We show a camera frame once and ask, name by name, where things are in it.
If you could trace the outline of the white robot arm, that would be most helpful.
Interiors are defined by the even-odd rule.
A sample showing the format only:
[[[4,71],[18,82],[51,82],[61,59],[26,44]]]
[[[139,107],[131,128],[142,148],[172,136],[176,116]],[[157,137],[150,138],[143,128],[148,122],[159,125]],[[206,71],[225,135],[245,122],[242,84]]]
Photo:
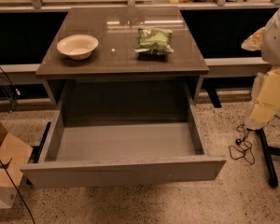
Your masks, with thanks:
[[[272,66],[266,74],[257,74],[245,118],[247,129],[259,130],[268,124],[280,108],[280,8],[264,27],[242,43],[241,48],[260,50],[262,60]]]

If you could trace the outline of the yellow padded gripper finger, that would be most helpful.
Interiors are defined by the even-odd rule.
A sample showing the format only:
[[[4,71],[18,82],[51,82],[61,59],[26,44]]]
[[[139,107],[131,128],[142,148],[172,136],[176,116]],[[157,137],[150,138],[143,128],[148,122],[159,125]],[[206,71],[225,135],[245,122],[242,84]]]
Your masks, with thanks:
[[[251,103],[245,126],[249,130],[265,127],[280,108],[280,67],[266,74],[258,73],[254,80]]]

